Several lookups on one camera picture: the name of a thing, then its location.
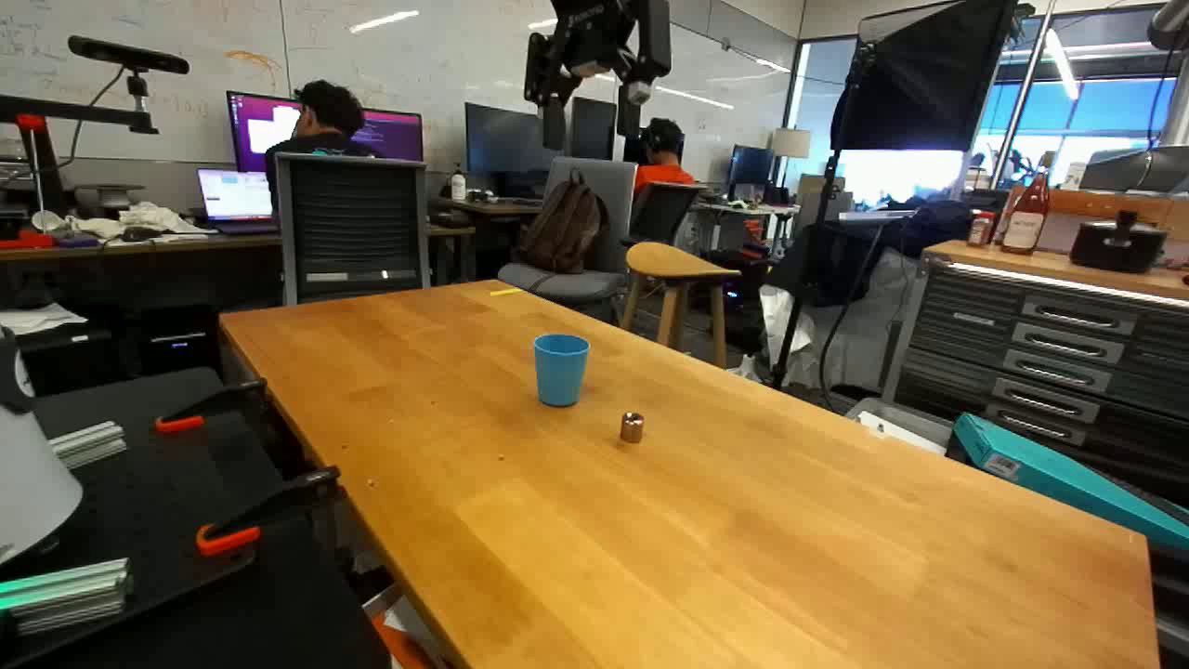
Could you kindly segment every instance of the person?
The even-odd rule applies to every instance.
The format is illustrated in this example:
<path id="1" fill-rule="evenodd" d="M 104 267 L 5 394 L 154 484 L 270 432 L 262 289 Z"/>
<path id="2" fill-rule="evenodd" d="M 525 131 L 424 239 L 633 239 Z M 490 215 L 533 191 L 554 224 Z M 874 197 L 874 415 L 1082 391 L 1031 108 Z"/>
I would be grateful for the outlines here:
<path id="1" fill-rule="evenodd" d="M 348 89 L 310 83 L 295 89 L 295 95 L 301 105 L 301 118 L 295 136 L 267 149 L 267 186 L 277 186 L 278 152 L 376 155 L 369 145 L 355 141 L 355 132 L 364 126 L 364 108 Z"/>
<path id="2" fill-rule="evenodd" d="M 648 186 L 691 186 L 698 177 L 691 177 L 684 168 L 679 168 L 679 155 L 684 155 L 684 132 L 672 118 L 654 118 L 648 131 L 642 131 L 642 165 L 637 170 L 637 191 L 648 191 Z"/>

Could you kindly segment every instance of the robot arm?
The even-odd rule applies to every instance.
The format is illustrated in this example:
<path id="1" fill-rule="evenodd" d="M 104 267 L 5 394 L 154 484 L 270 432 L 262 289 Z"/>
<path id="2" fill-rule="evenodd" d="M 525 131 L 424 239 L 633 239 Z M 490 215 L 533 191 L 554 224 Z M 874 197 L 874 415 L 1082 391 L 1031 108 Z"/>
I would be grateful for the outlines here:
<path id="1" fill-rule="evenodd" d="M 613 72 L 620 77 L 620 132 L 638 131 L 638 105 L 649 83 L 672 67 L 668 0 L 554 0 L 549 36 L 527 36 L 525 100 L 548 114 L 548 145 L 566 145 L 566 105 L 582 77 Z"/>

